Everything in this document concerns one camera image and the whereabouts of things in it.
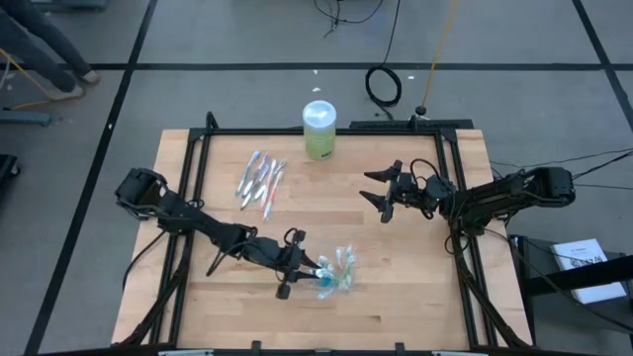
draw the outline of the person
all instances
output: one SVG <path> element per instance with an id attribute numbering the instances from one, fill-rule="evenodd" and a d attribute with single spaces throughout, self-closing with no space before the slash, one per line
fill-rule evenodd
<path id="1" fill-rule="evenodd" d="M 101 80 L 99 74 L 86 63 L 79 51 L 31 0 L 0 0 L 0 48 L 20 57 L 25 64 L 54 85 L 54 89 L 46 91 L 50 100 L 79 98 L 83 96 L 84 90 L 72 75 L 62 70 L 52 58 L 39 49 L 14 20 L 44 40 L 70 65 L 82 81 L 97 84 Z"/>

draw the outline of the person's leg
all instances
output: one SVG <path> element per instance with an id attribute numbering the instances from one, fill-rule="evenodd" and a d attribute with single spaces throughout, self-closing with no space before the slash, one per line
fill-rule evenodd
<path id="1" fill-rule="evenodd" d="M 0 0 L 0 7 L 29 32 L 44 40 L 78 75 L 84 76 L 92 70 L 74 45 L 31 0 Z"/>
<path id="2" fill-rule="evenodd" d="M 57 66 L 57 64 L 37 48 L 22 29 L 20 29 L 0 9 L 0 47 L 10 54 L 19 56 L 25 63 L 33 68 L 39 75 L 63 92 L 71 92 L 75 88 L 75 80 L 72 76 Z"/>

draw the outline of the clear plastic wrapper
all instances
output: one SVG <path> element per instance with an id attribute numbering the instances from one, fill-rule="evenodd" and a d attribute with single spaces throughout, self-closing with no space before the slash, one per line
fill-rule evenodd
<path id="1" fill-rule="evenodd" d="M 323 300 L 335 291 L 350 291 L 354 286 L 354 264 L 356 255 L 352 245 L 336 248 L 336 261 L 321 255 L 316 263 L 321 268 L 315 270 L 317 284 L 322 288 L 318 298 Z"/>

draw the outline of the wooden table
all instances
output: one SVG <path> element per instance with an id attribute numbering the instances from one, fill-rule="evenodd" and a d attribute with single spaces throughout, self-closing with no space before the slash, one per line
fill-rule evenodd
<path id="1" fill-rule="evenodd" d="M 490 182 L 482 133 L 457 133 L 467 185 Z M 163 132 L 153 167 L 174 191 L 187 136 L 187 131 Z M 245 162 L 256 149 L 288 160 L 270 222 L 263 222 L 261 212 L 252 206 L 241 212 L 233 195 Z M 450 157 L 448 144 L 445 150 Z M 205 277 L 217 249 L 197 233 L 178 346 L 250 348 L 251 341 L 261 340 L 266 349 L 393 350 L 396 342 L 403 342 L 408 350 L 468 349 L 455 263 L 444 250 L 449 234 L 446 221 L 442 217 L 428 221 L 415 209 L 396 207 L 392 221 L 383 224 L 375 208 L 358 194 L 387 190 L 386 184 L 365 178 L 364 171 L 386 169 L 395 159 L 408 167 L 418 157 L 437 164 L 431 137 L 339 136 L 333 157 L 314 162 L 306 157 L 301 136 L 212 136 L 202 193 L 204 212 L 223 222 L 257 225 L 259 235 L 279 241 L 289 227 L 303 229 L 307 232 L 303 247 L 313 259 L 320 254 L 333 258 L 337 246 L 352 244 L 357 254 L 356 284 L 349 293 L 319 301 L 317 288 L 302 281 L 292 286 L 290 300 L 276 300 L 279 283 L 274 272 L 245 261 L 227 258 L 213 276 Z M 452 160 L 447 160 L 453 174 Z M 432 174 L 422 164 L 415 169 L 417 175 Z M 489 228 L 505 233 L 501 223 L 492 222 Z M 155 221 L 141 223 L 135 255 L 158 233 Z M 165 238 L 132 271 L 113 341 L 125 338 L 154 302 L 166 244 Z M 479 245 L 491 301 L 519 337 L 531 342 L 507 243 L 487 234 L 479 237 Z M 481 311 L 472 300 L 484 344 Z M 168 307 L 162 340 L 171 313 Z"/>

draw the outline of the shoe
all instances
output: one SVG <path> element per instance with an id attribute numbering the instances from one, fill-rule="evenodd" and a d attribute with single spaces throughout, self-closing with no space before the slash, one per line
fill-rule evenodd
<path id="1" fill-rule="evenodd" d="M 101 75 L 99 75 L 99 73 L 97 73 L 96 71 L 91 70 L 87 72 L 85 75 L 82 75 L 81 79 L 88 84 L 95 85 L 95 84 L 99 84 L 99 82 L 101 81 Z"/>
<path id="2" fill-rule="evenodd" d="M 49 89 L 46 91 L 46 96 L 52 101 L 81 98 L 84 94 L 85 92 L 83 91 L 83 88 L 76 84 L 75 87 L 72 88 L 72 90 L 69 92 L 63 92 L 57 88 Z"/>

